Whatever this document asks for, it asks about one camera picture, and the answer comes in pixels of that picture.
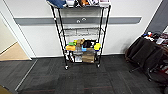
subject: shelf post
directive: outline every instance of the shelf post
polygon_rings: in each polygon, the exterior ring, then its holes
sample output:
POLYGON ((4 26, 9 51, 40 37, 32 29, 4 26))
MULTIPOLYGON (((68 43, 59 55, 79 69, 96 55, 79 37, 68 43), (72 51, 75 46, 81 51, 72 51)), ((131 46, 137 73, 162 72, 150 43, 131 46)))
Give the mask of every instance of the shelf post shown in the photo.
POLYGON ((108 24, 110 9, 111 9, 111 5, 109 5, 109 7, 108 7, 108 14, 107 14, 107 18, 106 18, 104 36, 103 36, 103 41, 102 41, 102 48, 101 48, 100 57, 99 57, 99 64, 100 64, 100 59, 101 59, 101 55, 102 55, 102 51, 103 51, 103 46, 104 46, 104 40, 105 40, 105 36, 106 36, 106 30, 107 30, 107 24, 108 24))
POLYGON ((62 40, 61 40, 61 35, 60 35, 60 33, 59 33, 60 30, 59 30, 58 23, 57 23, 57 19, 56 19, 56 16, 55 16, 54 7, 51 6, 51 9, 52 9, 52 13, 53 13, 53 16, 54 16, 55 26, 56 26, 57 32, 58 32, 58 36, 59 36, 59 40, 60 40, 60 44, 61 44, 61 48, 62 48, 62 53, 63 53, 63 55, 64 55, 65 64, 66 64, 66 66, 68 66, 68 65, 67 65, 67 61, 66 61, 66 56, 65 56, 64 47, 63 47, 62 40))
POLYGON ((101 11, 101 18, 100 18, 100 28, 99 28, 99 37, 98 37, 98 43, 100 41, 100 33, 101 33, 101 28, 102 28, 102 21, 103 21, 103 13, 104 12, 104 7, 102 8, 102 11, 101 11))

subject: wall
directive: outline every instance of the wall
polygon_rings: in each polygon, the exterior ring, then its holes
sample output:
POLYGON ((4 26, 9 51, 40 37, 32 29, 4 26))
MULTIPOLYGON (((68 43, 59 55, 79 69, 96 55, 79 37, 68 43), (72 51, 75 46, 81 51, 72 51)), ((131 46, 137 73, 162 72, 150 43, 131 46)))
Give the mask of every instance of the wall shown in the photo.
MULTIPOLYGON (((51 18, 45 0, 4 0, 14 18, 51 18)), ((110 17, 142 17, 137 24, 110 24, 103 54, 123 54, 144 33, 162 0, 111 0, 110 17)), ((64 17, 83 16, 64 12, 64 17)), ((100 15, 93 12, 91 17, 100 15)), ((54 24, 19 26, 36 57, 62 56, 54 24)))
POLYGON ((145 32, 162 33, 168 26, 168 0, 163 0, 145 32))
POLYGON ((28 45, 23 33, 19 29, 18 25, 15 23, 13 19, 13 15, 11 14, 8 6, 3 0, 0 0, 0 12, 3 15, 7 27, 10 29, 12 35, 15 37, 17 42, 20 44, 26 55, 29 57, 34 57, 33 51, 31 50, 30 46, 28 45))
POLYGON ((12 46, 16 41, 16 39, 11 34, 8 27, 5 25, 3 21, 3 16, 0 13, 0 53, 5 51, 7 48, 12 46))

